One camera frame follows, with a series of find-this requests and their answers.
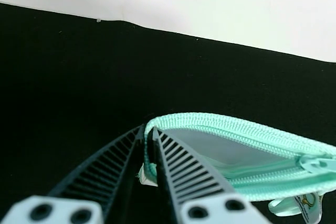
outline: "white wall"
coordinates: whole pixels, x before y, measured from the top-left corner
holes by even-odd
[[[0,0],[336,62],[336,0]]]

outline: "black fabric surface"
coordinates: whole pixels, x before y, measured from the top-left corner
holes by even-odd
[[[225,114],[336,145],[336,64],[8,5],[0,17],[0,218],[164,114]],[[160,223],[156,189],[135,180],[133,194],[129,223]],[[321,223],[335,202],[325,196]]]

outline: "label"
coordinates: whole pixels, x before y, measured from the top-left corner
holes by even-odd
[[[318,224],[322,217],[322,196],[317,193],[294,197],[306,224]]]

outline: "mint green pouch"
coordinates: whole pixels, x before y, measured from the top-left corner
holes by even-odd
[[[192,147],[248,200],[272,200],[269,209],[278,216],[302,213],[306,223],[318,223],[322,195],[336,189],[336,147],[209,113],[170,114],[147,124],[142,182],[156,182],[155,165],[146,151],[146,137],[154,126]]]

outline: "zipper pull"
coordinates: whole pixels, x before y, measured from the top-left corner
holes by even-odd
[[[303,169],[311,173],[336,173],[336,159],[305,155],[300,157],[299,163]]]

